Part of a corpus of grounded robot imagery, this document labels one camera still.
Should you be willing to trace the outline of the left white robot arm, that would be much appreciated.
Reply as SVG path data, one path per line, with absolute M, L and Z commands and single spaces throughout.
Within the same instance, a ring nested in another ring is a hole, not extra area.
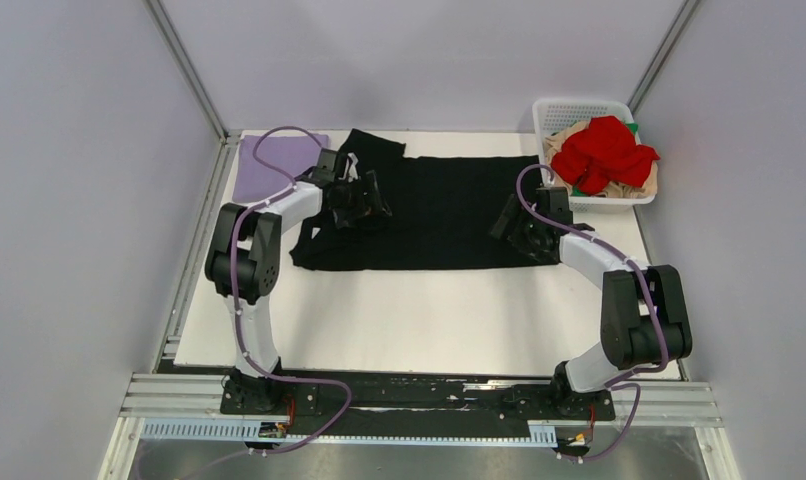
M 272 334 L 270 296 L 280 275 L 283 234 L 318 214 L 338 229 L 374 227 L 392 215 L 375 170 L 358 170 L 353 153 L 321 149 L 315 166 L 254 205 L 221 206 L 204 275 L 224 298 L 236 342 L 236 362 L 225 387 L 229 400 L 262 413 L 285 400 L 286 378 Z

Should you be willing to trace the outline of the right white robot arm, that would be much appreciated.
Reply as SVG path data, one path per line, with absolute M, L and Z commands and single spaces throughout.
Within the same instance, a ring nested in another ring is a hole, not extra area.
M 692 353 L 678 270 L 642 263 L 590 225 L 574 222 L 565 189 L 541 188 L 533 204 L 520 193 L 510 195 L 490 234 L 537 264 L 572 268 L 602 294 L 598 343 L 556 369 L 561 382 L 549 393 L 559 415 L 575 417 L 588 407 L 590 392 L 661 371 Z

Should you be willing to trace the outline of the black t shirt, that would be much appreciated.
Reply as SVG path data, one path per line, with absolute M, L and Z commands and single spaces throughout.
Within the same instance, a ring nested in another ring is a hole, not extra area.
M 305 220 L 290 252 L 318 271 L 476 270 L 533 267 L 533 258 L 490 236 L 520 171 L 535 155 L 408 157 L 406 146 L 353 129 L 341 146 L 359 173 L 373 171 L 390 207 L 366 228 L 337 228 L 331 213 Z

